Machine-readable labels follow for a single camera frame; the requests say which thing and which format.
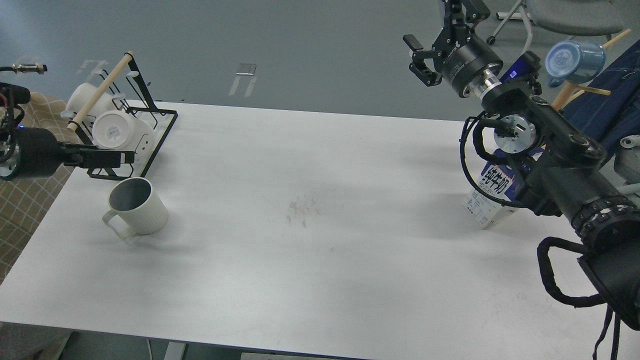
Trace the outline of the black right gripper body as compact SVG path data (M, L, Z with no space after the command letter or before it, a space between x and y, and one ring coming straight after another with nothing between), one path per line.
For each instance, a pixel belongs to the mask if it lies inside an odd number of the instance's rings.
M497 74L504 66L492 48L469 30L441 30L432 47L443 55L433 60L434 70L460 98L469 96L469 85L484 70Z

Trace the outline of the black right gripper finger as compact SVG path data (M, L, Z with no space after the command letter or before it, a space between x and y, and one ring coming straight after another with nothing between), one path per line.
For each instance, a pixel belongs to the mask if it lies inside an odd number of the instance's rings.
M427 59L441 59L443 52L437 49L425 50L422 43L413 34L405 34L403 41L412 52L409 70L427 87L441 84L442 75L430 69L425 61Z
M468 38L475 28L491 16L482 0L441 0L443 26L446 38Z

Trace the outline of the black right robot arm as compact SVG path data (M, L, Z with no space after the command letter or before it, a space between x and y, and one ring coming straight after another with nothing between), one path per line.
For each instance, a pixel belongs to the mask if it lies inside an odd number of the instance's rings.
M482 112L468 117L459 139L462 171L471 186L503 207L535 215L565 216L580 238L546 237L537 247L542 285L556 301L574 308L606 305L598 341L613 326L611 359L618 357L621 325L639 329L639 208L601 174L605 148L576 129L541 96L541 59L526 50L503 75L503 60L476 34L489 18L482 0L442 0L442 28L424 47L412 34L409 70L426 86L446 81L460 98L474 95ZM485 193L466 163L467 139L477 155L508 166L519 187L510 202ZM578 264L597 293L569 296L558 287L551 248L579 254Z

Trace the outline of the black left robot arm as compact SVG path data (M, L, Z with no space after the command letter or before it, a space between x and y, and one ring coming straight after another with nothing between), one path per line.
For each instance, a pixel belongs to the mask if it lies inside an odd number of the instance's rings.
M21 123L25 118L21 105L30 100L29 89L6 82L1 84L0 177L3 181L47 178L61 166L93 170L134 163L133 151L57 141L47 129L25 127Z

